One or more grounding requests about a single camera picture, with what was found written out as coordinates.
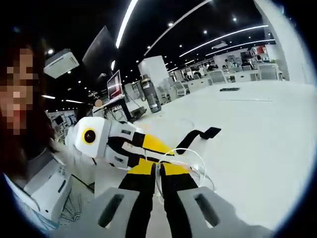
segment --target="black strap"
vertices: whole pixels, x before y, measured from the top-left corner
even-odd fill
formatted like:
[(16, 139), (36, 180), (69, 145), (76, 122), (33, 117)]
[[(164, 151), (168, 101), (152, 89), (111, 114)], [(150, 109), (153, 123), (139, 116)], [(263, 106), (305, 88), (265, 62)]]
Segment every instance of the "black strap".
[[(188, 148), (190, 144), (194, 141), (194, 139), (199, 135), (202, 139), (208, 140), (210, 138), (214, 138), (221, 129), (216, 127), (210, 127), (205, 132), (202, 132), (200, 130), (192, 130), (189, 132), (185, 138), (178, 144), (176, 148)], [(176, 150), (176, 152), (179, 155), (182, 155), (185, 153), (186, 150)]]

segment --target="black ceiling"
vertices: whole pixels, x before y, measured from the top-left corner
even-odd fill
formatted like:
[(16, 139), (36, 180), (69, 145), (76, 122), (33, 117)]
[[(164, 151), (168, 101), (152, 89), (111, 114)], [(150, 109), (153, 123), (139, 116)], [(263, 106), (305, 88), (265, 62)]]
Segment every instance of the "black ceiling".
[[(81, 64), (57, 79), (48, 77), (47, 94), (55, 96), (55, 100), (47, 99), (50, 111), (73, 108), (77, 104), (62, 102), (71, 99), (93, 103), (88, 97), (88, 90), (98, 90), (95, 80), (91, 79), (84, 66), (82, 58), (103, 26), (106, 26), (116, 40), (121, 23), (131, 0), (89, 1), (89, 3), (41, 4), (23, 9), (24, 24), (30, 24), (41, 33), (48, 48), (55, 52), (70, 48)], [(203, 2), (202, 0), (139, 0), (124, 32), (115, 70), (120, 69), (124, 83), (140, 79), (136, 60), (144, 59), (144, 53), (154, 41), (168, 28), (169, 22), (177, 21), (181, 16)], [(256, 9), (253, 0), (213, 0), (202, 6), (183, 21), (173, 27), (146, 55), (147, 57), (162, 55), (168, 65), (183, 67), (185, 60), (200, 59), (212, 52), (206, 45), (179, 57), (182, 53), (216, 37), (244, 29), (262, 25), (262, 17)], [(263, 40), (264, 30), (248, 31), (226, 38), (232, 45)]]

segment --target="computer monitor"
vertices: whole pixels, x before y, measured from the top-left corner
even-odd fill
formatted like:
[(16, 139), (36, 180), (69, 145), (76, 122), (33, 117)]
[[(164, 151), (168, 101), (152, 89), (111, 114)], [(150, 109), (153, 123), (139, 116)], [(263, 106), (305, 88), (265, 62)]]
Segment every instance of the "computer monitor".
[(58, 117), (56, 117), (56, 118), (54, 119), (54, 121), (56, 122), (57, 125), (61, 125), (61, 124), (63, 124), (63, 122), (64, 122), (64, 120), (63, 120), (63, 118), (61, 117), (61, 115), (59, 115)]
[(120, 78), (120, 70), (118, 70), (107, 82), (109, 101), (115, 101), (116, 98), (124, 96)]

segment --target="office chair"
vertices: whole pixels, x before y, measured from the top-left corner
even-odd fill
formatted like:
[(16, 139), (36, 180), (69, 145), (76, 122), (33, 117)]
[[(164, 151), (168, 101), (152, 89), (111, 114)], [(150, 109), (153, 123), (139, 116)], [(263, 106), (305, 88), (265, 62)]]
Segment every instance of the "office chair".
[(194, 79), (200, 79), (199, 75), (198, 75), (198, 74), (195, 74), (195, 75), (194, 75)]
[(175, 81), (174, 85), (175, 85), (178, 96), (185, 96), (187, 94), (188, 90), (184, 87), (184, 85), (180, 81)]
[(249, 71), (249, 70), (252, 70), (252, 69), (251, 69), (251, 66), (247, 65), (247, 66), (242, 66), (242, 70), (243, 71)]
[(211, 78), (213, 84), (227, 83), (222, 70), (211, 71), (208, 73), (208, 75)]
[(260, 80), (278, 80), (277, 70), (274, 64), (259, 64)]

